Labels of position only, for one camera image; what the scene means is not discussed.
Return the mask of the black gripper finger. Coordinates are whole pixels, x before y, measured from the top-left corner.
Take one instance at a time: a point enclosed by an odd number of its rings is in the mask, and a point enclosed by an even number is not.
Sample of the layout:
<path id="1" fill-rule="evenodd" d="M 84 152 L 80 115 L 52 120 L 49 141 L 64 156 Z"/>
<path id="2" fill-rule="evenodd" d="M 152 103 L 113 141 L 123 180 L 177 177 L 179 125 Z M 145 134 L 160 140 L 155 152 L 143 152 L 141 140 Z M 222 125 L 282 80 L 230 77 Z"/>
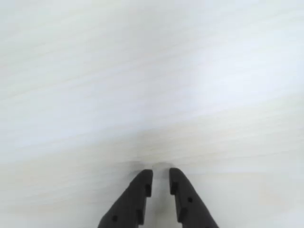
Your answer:
<path id="1" fill-rule="evenodd" d="M 99 228 L 138 228 L 144 224 L 146 200 L 152 195 L 153 171 L 139 172 L 103 215 Z"/>
<path id="2" fill-rule="evenodd" d="M 177 221 L 184 228 L 218 228 L 190 180 L 178 168 L 169 169 L 170 194 L 175 197 Z"/>

